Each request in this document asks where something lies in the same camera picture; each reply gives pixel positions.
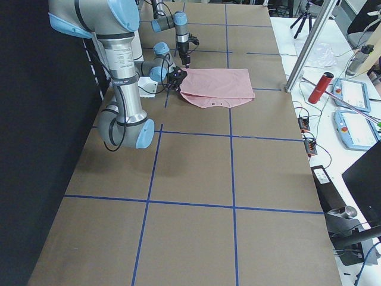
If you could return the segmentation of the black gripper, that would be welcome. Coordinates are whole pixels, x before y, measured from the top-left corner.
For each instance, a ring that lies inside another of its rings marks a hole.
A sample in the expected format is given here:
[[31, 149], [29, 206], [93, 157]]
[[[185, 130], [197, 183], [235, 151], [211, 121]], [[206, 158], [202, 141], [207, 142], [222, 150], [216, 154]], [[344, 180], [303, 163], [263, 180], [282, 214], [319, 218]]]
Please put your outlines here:
[[179, 57], [182, 60], [182, 64], [185, 67], [189, 67], [191, 63], [191, 57], [189, 55], [189, 43], [188, 42], [177, 42], [177, 51]]
[[173, 71], [167, 75], [167, 89], [175, 89], [181, 91], [182, 71]]

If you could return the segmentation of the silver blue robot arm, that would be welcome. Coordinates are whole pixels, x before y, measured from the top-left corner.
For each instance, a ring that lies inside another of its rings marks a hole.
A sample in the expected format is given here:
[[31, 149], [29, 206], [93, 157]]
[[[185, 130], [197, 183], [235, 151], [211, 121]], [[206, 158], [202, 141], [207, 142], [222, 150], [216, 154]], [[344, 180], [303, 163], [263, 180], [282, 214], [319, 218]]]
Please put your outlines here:
[[116, 149], [147, 148], [155, 126], [141, 106], [139, 77], [166, 80], [170, 89], [178, 89], [186, 72], [176, 66], [164, 42], [154, 46], [153, 61], [134, 61], [132, 42], [140, 22], [136, 2], [50, 1], [49, 19], [56, 31], [78, 38], [96, 36], [102, 43], [114, 88], [114, 96], [98, 120], [104, 142]]
[[191, 63], [189, 44], [195, 39], [195, 45], [199, 45], [198, 39], [193, 37], [188, 29], [188, 17], [183, 11], [172, 13], [163, 1], [151, 1], [154, 19], [151, 27], [155, 33], [175, 29], [176, 49], [182, 61], [182, 65], [189, 68]]

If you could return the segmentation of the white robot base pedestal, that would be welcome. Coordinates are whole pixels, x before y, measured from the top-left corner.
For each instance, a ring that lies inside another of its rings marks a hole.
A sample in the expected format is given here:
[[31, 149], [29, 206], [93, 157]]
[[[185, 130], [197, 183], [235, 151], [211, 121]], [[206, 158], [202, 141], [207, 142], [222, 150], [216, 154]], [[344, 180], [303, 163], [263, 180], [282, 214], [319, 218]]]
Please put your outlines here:
[[[135, 64], [143, 63], [144, 57], [138, 30], [135, 31], [135, 36], [132, 40], [132, 51]], [[144, 76], [141, 71], [139, 71], [138, 74], [138, 90], [140, 97], [154, 98], [157, 91], [157, 82], [154, 82], [149, 76]]]

